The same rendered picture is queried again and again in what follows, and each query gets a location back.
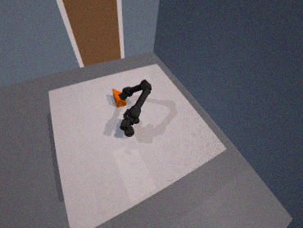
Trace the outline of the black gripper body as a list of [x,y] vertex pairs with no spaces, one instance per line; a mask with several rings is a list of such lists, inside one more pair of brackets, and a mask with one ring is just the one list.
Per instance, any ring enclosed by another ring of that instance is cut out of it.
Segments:
[[129,124],[129,126],[130,126],[129,129],[127,131],[125,131],[126,135],[133,135],[134,134],[133,127],[131,125],[132,125],[132,122],[130,122],[130,124]]

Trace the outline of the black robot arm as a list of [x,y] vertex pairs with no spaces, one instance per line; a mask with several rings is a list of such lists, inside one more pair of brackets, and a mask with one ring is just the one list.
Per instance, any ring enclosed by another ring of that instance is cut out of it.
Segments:
[[133,93],[142,90],[142,93],[135,105],[130,109],[127,109],[124,113],[124,119],[120,124],[121,130],[127,131],[129,129],[130,122],[132,122],[132,125],[140,122],[139,115],[141,113],[141,107],[152,90],[151,86],[152,85],[148,81],[142,80],[140,84],[135,85],[134,87],[123,88],[122,92],[118,94],[121,100],[125,100],[127,97],[132,96]]

